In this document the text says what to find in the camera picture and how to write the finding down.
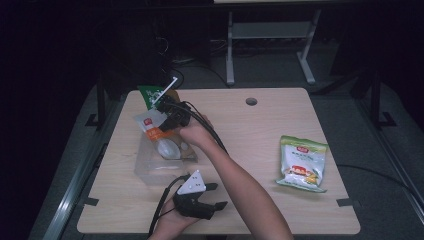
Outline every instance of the floor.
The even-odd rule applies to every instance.
[[[308,56],[317,81],[313,86],[306,83],[297,62],[298,45],[284,44],[278,51],[255,53],[249,57],[236,56],[236,84],[233,88],[302,87],[311,93],[339,78],[330,76],[338,47],[336,42],[313,44]],[[223,55],[213,57],[210,66],[194,61],[175,66],[175,69],[178,70],[175,73],[178,77],[184,76],[181,89],[227,88],[223,83]],[[349,95],[353,83],[348,82],[324,96],[311,95],[311,100],[339,164],[347,192],[355,203],[361,231],[354,236],[295,236],[295,239],[422,239],[422,209],[414,207],[411,203],[414,199],[406,188],[399,185],[399,180],[409,178],[415,183],[416,191],[424,194],[424,175],[421,174],[421,169],[424,169],[424,134],[404,110],[396,93],[385,85],[381,87],[381,112],[389,112],[397,126],[377,130],[368,117],[369,96],[355,100]],[[101,153],[101,147],[107,144],[124,102],[125,96],[120,101],[107,101],[107,124],[101,130],[86,127],[89,116],[96,113],[96,88],[93,87],[75,122],[30,239],[45,236],[78,166],[82,161]],[[406,177],[402,175],[403,170],[408,173]],[[145,239],[145,236],[138,234],[85,235],[77,231],[82,203],[96,175],[96,164],[89,175],[83,182],[81,194],[73,203],[73,211],[59,239]],[[184,236],[181,239],[203,237]]]

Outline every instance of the table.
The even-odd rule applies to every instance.
[[[326,169],[321,187],[326,193],[306,192],[280,186],[281,135],[292,135],[326,143],[324,133],[307,92],[286,89],[200,89],[178,90],[180,98],[193,103],[206,114],[230,156],[268,191],[284,214],[294,234],[356,234],[360,230],[352,206],[339,207],[337,199],[348,194],[327,151]],[[250,106],[246,99],[255,98]],[[147,233],[164,187],[146,186],[134,173],[141,130],[133,116],[146,110],[138,91],[125,102],[89,198],[78,222],[83,233]],[[205,182],[217,182],[218,189],[207,192],[202,202],[229,201],[211,220],[201,220],[185,234],[248,234],[215,169],[195,148],[199,161],[189,165],[199,169]]]

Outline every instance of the clear plastic container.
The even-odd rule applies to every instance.
[[[168,186],[186,173],[182,160],[165,160],[154,149],[146,134],[141,134],[134,173],[149,186]]]

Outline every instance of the dark background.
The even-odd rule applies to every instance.
[[[202,49],[216,37],[211,35],[226,31],[224,13],[174,13],[154,25],[148,14],[80,11],[83,2],[0,3],[3,239],[28,237],[79,110],[100,76],[112,98],[141,83],[165,85],[161,70],[172,54],[191,51],[207,63]],[[376,69],[424,129],[422,10],[419,1],[327,9],[316,36],[341,42],[334,74],[364,65]],[[158,35],[173,42],[171,56],[158,54]]]

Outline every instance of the forearm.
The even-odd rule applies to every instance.
[[[217,144],[200,146],[218,172],[237,211],[257,239],[292,239],[286,220],[265,189]]]

